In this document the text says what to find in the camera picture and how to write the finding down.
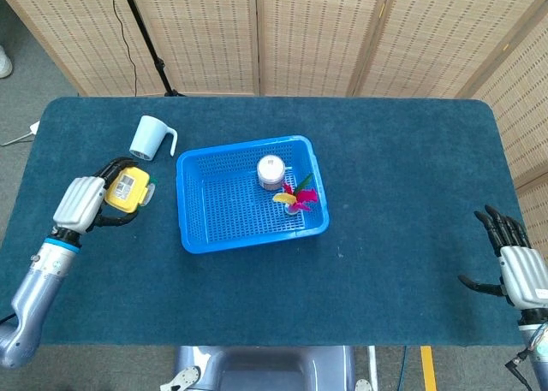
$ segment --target robotic hand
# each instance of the robotic hand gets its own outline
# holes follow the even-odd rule
[[[95,175],[79,177],[70,184],[53,215],[56,225],[31,257],[30,269],[11,301],[15,313],[0,320],[1,366],[21,367],[33,357],[45,316],[80,250],[80,235],[95,226],[122,226],[137,216],[137,211],[121,218],[101,215],[112,182],[122,170],[135,165],[131,158],[115,158]],[[17,326],[7,322],[12,317],[17,317]]]
[[[548,267],[531,243],[522,225],[490,206],[485,213],[474,214],[483,223],[495,250],[501,274],[500,285],[481,284],[459,275],[459,280],[479,293],[505,297],[521,311],[518,322],[526,348],[505,366],[528,390],[526,379],[517,365],[531,355],[533,368],[542,391],[548,391]]]

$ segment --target floor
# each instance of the floor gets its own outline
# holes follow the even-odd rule
[[[13,74],[8,79],[0,80],[1,144],[26,133],[28,127],[40,118],[45,106],[52,99],[75,96],[77,93],[4,0],[0,0],[0,44],[14,63]],[[0,244],[31,147],[32,142],[24,142],[0,149]],[[503,367],[517,351],[520,350],[516,347],[435,347],[433,357],[438,389],[525,389]],[[380,390],[396,390],[402,363],[402,348],[378,347],[377,353]],[[27,367],[19,370],[0,370],[0,389],[159,389],[159,384],[170,380],[174,358],[174,347],[41,347],[33,362]],[[363,348],[356,352],[356,364],[358,377],[367,377],[366,352]],[[521,372],[533,385],[534,376],[529,364],[524,364]],[[425,389],[418,347],[410,347],[408,350],[404,378],[403,389]]]

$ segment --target plastic basket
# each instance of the plastic basket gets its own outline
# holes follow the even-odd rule
[[[257,178],[257,162],[275,154],[295,188],[313,173],[318,203],[290,216]],[[186,151],[177,160],[177,203],[182,244],[193,254],[320,234],[329,225],[327,201],[310,140],[280,137]]]

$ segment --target dark blue carpet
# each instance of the dark blue carpet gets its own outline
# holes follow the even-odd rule
[[[140,116],[179,132],[153,162],[151,203],[96,228],[44,331],[46,343],[517,344],[517,311],[468,291],[498,264],[473,211],[520,217],[497,126],[477,101],[380,98],[61,98],[34,142],[0,251],[0,316],[50,232],[69,183],[128,155]],[[194,256],[177,224],[185,150],[302,134],[331,225],[317,237]]]

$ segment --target mug handle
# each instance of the mug handle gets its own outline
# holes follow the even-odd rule
[[[171,127],[168,127],[168,133],[173,136],[173,141],[171,141],[171,150],[170,155],[173,157],[175,154],[175,147],[177,145],[177,131]]]

